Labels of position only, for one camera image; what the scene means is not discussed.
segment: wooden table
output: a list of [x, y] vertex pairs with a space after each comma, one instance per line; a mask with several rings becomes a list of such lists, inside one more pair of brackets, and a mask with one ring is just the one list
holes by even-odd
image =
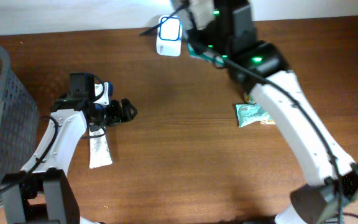
[[[256, 26], [358, 161], [358, 17]], [[0, 37], [41, 114], [79, 71], [112, 82], [113, 98], [139, 110], [132, 122], [108, 129], [113, 165], [89, 169], [89, 142], [78, 143], [68, 179], [81, 214], [106, 223], [210, 223], [281, 212], [305, 180], [276, 127], [239, 129], [233, 104], [242, 98], [227, 73], [189, 58], [184, 44], [178, 58], [158, 55], [155, 37], [139, 37], [142, 30]], [[40, 123], [38, 141], [45, 128]], [[358, 202], [345, 211], [358, 213]]]

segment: green led indicator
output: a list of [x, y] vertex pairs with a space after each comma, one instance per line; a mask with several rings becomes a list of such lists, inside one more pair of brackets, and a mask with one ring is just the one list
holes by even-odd
[[262, 62], [262, 57], [253, 57], [252, 58], [252, 61], [254, 62], [254, 63], [260, 63], [260, 62]]

